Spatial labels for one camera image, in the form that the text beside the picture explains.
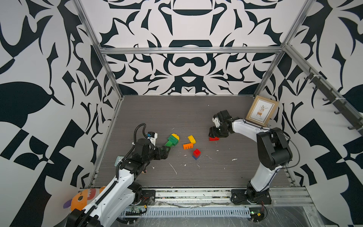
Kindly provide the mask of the dark green upturned lego brick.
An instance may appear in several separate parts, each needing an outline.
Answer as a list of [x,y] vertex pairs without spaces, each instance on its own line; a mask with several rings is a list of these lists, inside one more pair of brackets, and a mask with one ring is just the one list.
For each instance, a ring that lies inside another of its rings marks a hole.
[[170,136],[168,138],[168,142],[165,144],[168,147],[175,146],[179,143],[179,140],[175,138],[174,136]]

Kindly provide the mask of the dark green long lego brick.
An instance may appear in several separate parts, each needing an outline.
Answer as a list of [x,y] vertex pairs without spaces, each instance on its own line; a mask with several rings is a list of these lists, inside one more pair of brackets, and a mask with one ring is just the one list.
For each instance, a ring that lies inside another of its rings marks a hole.
[[177,145],[179,143],[178,140],[176,140],[174,137],[169,136],[168,141],[171,141],[173,143],[173,146]]

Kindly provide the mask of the orange long lego brick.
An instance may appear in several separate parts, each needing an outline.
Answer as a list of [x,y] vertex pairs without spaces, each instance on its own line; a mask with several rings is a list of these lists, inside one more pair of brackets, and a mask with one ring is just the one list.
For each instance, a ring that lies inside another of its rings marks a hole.
[[193,143],[183,144],[183,149],[192,149],[194,147]]

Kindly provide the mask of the red square lego brick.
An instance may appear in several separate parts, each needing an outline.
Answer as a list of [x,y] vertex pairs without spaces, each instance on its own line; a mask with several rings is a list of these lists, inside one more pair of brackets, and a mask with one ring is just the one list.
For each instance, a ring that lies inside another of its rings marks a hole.
[[200,157],[200,155],[201,155],[201,151],[199,149],[194,150],[193,156]]

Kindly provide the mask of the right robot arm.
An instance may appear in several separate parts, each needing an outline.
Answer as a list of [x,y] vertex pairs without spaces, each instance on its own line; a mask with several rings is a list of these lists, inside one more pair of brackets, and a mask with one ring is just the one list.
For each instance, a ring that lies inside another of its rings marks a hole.
[[264,128],[243,118],[233,118],[227,110],[215,114],[212,122],[210,138],[226,138],[239,133],[257,143],[259,167],[246,189],[231,190],[231,202],[235,205],[271,204],[271,182],[279,170],[293,159],[287,136],[279,128]]

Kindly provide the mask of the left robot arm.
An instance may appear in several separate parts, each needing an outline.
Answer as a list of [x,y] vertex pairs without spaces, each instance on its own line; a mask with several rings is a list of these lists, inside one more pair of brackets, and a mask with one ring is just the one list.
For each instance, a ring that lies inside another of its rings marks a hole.
[[167,159],[171,148],[156,146],[157,133],[153,131],[143,132],[143,137],[137,139],[139,128],[145,130],[146,124],[139,124],[134,130],[134,144],[118,162],[115,177],[88,205],[70,213],[67,227],[110,227],[127,207],[141,200],[142,186],[136,178],[152,160]]

